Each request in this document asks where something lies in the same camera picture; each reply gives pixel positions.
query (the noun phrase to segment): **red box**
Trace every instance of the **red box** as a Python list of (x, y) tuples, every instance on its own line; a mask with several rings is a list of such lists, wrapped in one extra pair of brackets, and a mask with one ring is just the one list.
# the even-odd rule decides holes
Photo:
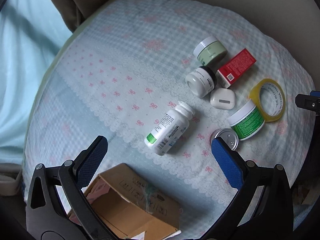
[(218, 69), (216, 77), (224, 88), (230, 87), (257, 60), (247, 49), (241, 50), (228, 63)]

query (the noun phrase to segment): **cardboard box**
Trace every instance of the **cardboard box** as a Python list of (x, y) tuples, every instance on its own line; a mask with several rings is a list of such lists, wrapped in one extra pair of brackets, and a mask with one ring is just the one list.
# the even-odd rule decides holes
[(218, 69), (216, 73), (217, 80), (222, 87), (230, 87), (236, 80), (242, 76), (257, 60), (247, 49), (241, 50), (228, 63)]
[[(84, 195), (119, 238), (141, 234), (144, 240), (162, 240), (179, 230), (179, 204), (125, 163), (100, 173)], [(76, 223), (74, 213), (69, 215)]]

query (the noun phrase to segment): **light blue curtain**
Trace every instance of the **light blue curtain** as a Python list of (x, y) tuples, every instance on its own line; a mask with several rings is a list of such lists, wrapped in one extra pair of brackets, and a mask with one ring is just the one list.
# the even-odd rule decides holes
[(0, 163), (21, 163), (36, 92), (70, 35), (50, 0), (7, 0), (1, 10)]

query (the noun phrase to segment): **open cardboard box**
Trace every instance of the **open cardboard box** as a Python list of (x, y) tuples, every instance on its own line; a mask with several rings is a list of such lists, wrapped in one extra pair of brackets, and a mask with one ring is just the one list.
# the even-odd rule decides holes
[[(125, 163), (100, 173), (84, 195), (119, 238), (162, 240), (179, 230), (179, 204)], [(69, 218), (78, 223), (72, 211)]]

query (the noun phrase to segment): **gray wall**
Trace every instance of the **gray wall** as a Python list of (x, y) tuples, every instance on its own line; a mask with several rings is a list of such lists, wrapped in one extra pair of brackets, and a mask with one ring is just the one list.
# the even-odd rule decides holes
[(286, 47), (320, 90), (320, 10), (314, 0), (198, 0), (246, 18)]

